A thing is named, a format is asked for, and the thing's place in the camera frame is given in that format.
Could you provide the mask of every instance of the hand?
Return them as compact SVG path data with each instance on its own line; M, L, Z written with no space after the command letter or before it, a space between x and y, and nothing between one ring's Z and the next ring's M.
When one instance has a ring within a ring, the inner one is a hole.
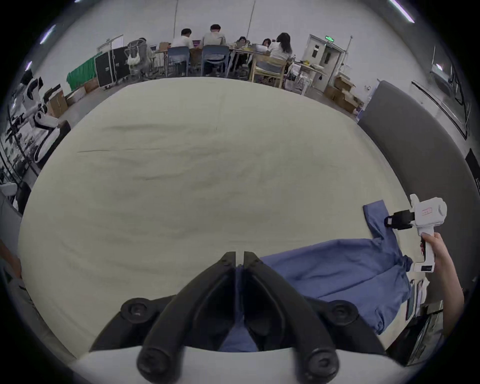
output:
M428 233L422 233L421 236L432 246L433 253L435 254L435 271L438 269L440 272L445 264L452 262L452 258L448 253L447 246L445 245L442 236L438 232L435 232L434 236L429 235Z

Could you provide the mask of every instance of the gray partition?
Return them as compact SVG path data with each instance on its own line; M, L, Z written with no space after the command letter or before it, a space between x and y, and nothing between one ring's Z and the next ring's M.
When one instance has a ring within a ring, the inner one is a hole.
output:
M460 284L471 288L480 269L480 196L452 138L416 100L386 81L380 82L359 126L383 152L407 196L415 193L420 201L438 196L446 202L447 218L437 232ZM427 302L440 300L438 279L427 277Z
M17 254L21 222L22 215L10 204L5 195L0 192L0 240L15 255Z

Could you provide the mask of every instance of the green cloth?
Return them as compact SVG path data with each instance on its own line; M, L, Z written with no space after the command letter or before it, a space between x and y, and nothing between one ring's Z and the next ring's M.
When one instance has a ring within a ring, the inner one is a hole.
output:
M67 75L67 83L70 85L72 91L85 84L88 80L96 77L95 57L100 54L101 52L88 59Z

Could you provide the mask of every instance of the door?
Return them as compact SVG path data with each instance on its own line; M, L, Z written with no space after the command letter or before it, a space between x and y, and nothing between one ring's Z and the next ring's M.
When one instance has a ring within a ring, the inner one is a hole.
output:
M322 58L320 59L319 65L323 67L322 71L325 75L316 75L313 80L313 87L323 92L328 85L328 81L332 76L333 71L338 63L340 58L340 51L332 47L326 47Z
M319 64L325 50L325 42L310 36L302 60L310 64Z

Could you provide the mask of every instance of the table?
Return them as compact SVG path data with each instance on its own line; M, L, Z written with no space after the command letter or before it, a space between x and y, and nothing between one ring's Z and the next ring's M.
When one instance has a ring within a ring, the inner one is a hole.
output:
M239 57L241 54L246 54L246 55L253 55L253 54L257 54L257 55L262 55L263 53L261 52L256 52L256 51L252 51L251 49L243 49L243 48L230 48L230 60L228 62L228 68L227 68L227 72L225 74L225 77L228 77L228 74L230 73L230 69L232 68L232 63L235 59L235 65L233 68L235 68L237 66L237 63L238 63L238 60L239 60Z
M323 76L327 76L325 72L323 72L321 70L318 70L318 69L315 69L315 68L311 67L310 65L305 65L305 64L297 62L297 61L295 62L295 64L298 64L300 66L300 73L297 76L298 80L300 80L300 74L301 74L302 71L308 72L309 74L312 73L312 72L315 72L315 73L319 73ZM302 96L305 96L305 93L307 92L307 89L312 85L312 81L313 81L313 79L311 77L309 77L309 81L306 84L303 85L302 92L301 92Z
M409 208L379 149L342 113L250 82L151 80L102 102L55 150L18 254L38 311L79 357L126 300L176 294L227 251L241 262L244 250L370 237L362 206L380 199L391 213ZM415 229L398 240L419 259Z

